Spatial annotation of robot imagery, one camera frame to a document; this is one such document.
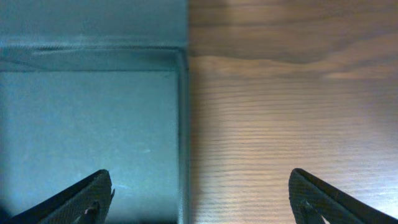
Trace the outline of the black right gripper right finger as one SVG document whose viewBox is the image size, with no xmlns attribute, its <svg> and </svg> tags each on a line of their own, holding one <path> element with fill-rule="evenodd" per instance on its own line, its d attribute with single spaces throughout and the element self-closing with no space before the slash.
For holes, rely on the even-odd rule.
<svg viewBox="0 0 398 224">
<path fill-rule="evenodd" d="M 397 219 L 296 168 L 289 177 L 289 200 L 295 221 L 309 223 L 390 223 Z"/>
</svg>

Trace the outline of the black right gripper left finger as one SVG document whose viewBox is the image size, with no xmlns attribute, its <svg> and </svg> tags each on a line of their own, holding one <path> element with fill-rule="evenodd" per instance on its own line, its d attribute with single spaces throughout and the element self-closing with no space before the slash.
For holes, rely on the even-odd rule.
<svg viewBox="0 0 398 224">
<path fill-rule="evenodd" d="M 101 169 L 5 224 L 103 224 L 115 191 L 110 174 Z"/>
</svg>

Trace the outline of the dark green flip-lid box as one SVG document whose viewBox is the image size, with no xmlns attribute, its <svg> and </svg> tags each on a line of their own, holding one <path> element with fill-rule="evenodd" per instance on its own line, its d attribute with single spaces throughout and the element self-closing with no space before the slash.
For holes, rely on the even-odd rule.
<svg viewBox="0 0 398 224">
<path fill-rule="evenodd" d="M 106 169 L 104 223 L 189 223 L 188 3 L 1 0 L 1 222 Z"/>
</svg>

